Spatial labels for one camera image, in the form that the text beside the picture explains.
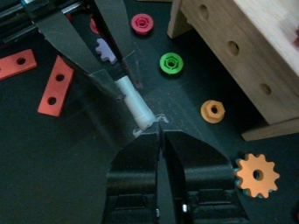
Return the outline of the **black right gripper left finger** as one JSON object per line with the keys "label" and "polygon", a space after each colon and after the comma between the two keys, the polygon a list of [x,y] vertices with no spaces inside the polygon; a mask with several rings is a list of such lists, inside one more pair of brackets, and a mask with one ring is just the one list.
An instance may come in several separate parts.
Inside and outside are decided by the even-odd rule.
{"label": "black right gripper left finger", "polygon": [[158,130],[145,130],[117,152],[106,172],[101,224],[157,224]]}

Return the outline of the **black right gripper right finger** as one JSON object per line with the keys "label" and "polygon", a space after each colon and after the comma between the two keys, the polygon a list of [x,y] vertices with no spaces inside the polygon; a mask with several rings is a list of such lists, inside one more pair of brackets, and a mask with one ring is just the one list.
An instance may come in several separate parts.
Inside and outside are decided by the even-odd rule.
{"label": "black right gripper right finger", "polygon": [[232,165],[201,140],[166,131],[162,149],[177,224],[248,224]]}

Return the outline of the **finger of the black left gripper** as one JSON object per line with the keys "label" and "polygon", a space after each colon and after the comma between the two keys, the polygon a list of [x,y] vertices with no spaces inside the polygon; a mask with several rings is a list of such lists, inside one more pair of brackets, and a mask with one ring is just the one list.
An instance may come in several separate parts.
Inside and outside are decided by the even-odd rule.
{"label": "finger of the black left gripper", "polygon": [[66,60],[84,72],[97,89],[114,99],[124,94],[108,71],[52,0],[22,0],[25,12],[42,36]]}
{"label": "finger of the black left gripper", "polygon": [[105,22],[110,48],[136,88],[142,86],[134,45],[130,39],[130,26],[122,0],[94,0],[98,14]]}

